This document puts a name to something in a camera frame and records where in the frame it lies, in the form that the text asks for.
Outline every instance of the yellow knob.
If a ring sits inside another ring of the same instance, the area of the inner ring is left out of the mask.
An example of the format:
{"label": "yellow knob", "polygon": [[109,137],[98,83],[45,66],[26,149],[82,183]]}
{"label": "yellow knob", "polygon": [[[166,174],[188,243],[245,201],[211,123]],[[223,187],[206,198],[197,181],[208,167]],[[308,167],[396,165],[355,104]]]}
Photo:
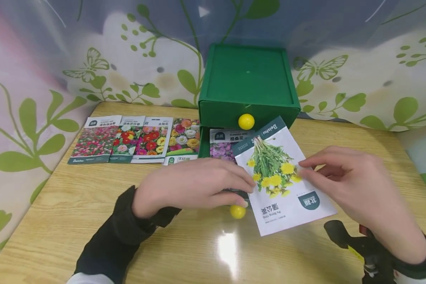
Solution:
{"label": "yellow knob", "polygon": [[239,126],[243,130],[249,130],[254,126],[254,117],[251,114],[242,114],[239,118]]}
{"label": "yellow knob", "polygon": [[235,219],[241,219],[246,214],[246,209],[241,206],[232,205],[230,207],[230,213]]}

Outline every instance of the hand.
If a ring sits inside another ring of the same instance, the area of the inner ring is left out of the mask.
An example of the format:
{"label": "hand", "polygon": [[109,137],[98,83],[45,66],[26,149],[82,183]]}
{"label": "hand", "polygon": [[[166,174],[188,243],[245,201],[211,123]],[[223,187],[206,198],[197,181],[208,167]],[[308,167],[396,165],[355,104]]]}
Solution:
{"label": "hand", "polygon": [[149,174],[136,191],[133,212],[138,218],[150,218],[167,206],[180,209],[211,209],[224,205],[247,207],[248,203],[233,192],[234,188],[252,193],[254,180],[246,171],[221,159],[196,159],[163,166]]}
{"label": "hand", "polygon": [[395,257],[426,259],[426,239],[398,188],[377,156],[330,146],[299,163],[300,176],[326,193],[354,221],[368,227]]}

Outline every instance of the seed packet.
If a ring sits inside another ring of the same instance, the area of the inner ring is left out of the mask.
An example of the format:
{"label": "seed packet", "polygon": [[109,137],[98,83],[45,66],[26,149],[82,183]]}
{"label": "seed packet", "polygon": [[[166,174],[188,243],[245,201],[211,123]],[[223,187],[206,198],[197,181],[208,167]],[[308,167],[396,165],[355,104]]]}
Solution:
{"label": "seed packet", "polygon": [[199,139],[199,120],[174,119],[164,165],[197,159],[200,145]]}
{"label": "seed packet", "polygon": [[109,163],[130,163],[135,153],[145,116],[124,116],[115,135]]}
{"label": "seed packet", "polygon": [[89,117],[68,164],[107,163],[121,116]]}
{"label": "seed packet", "polygon": [[137,141],[133,164],[162,163],[169,145],[173,117],[146,117]]}
{"label": "seed packet", "polygon": [[305,156],[281,117],[232,150],[257,183],[249,200],[261,236],[337,213],[323,192],[298,175]]}
{"label": "seed packet", "polygon": [[[254,131],[250,130],[210,129],[210,157],[231,161],[236,164],[232,146],[252,134],[254,134]],[[235,192],[249,203],[248,194],[244,191],[238,189],[224,189],[223,191]]]}

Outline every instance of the wood grain tabletop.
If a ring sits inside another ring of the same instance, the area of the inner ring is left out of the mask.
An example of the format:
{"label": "wood grain tabletop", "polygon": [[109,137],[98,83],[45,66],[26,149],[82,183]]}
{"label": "wood grain tabletop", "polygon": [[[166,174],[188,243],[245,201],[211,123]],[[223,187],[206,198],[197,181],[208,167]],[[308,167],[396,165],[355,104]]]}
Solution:
{"label": "wood grain tabletop", "polygon": [[[112,102],[99,104],[91,116],[112,114],[198,119],[197,110]],[[383,158],[426,233],[426,187],[393,133],[301,119],[290,131],[306,156],[337,145]],[[116,198],[161,166],[68,165],[75,142],[1,252],[0,284],[66,283]],[[251,211],[236,220],[228,207],[183,210],[142,244],[126,283],[361,283],[360,261],[330,241],[323,229],[326,221],[339,219],[352,235],[359,235],[358,224],[339,207],[338,211],[330,218],[260,237]]]}

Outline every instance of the green box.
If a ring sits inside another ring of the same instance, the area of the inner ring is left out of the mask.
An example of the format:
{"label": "green box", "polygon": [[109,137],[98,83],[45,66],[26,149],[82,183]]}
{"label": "green box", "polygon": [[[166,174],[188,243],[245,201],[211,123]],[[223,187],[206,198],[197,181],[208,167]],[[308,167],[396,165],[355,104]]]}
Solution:
{"label": "green box", "polygon": [[209,128],[240,129],[242,114],[254,117],[253,129],[278,116],[290,128],[301,108],[286,50],[212,45],[198,105],[201,158],[209,156]]}

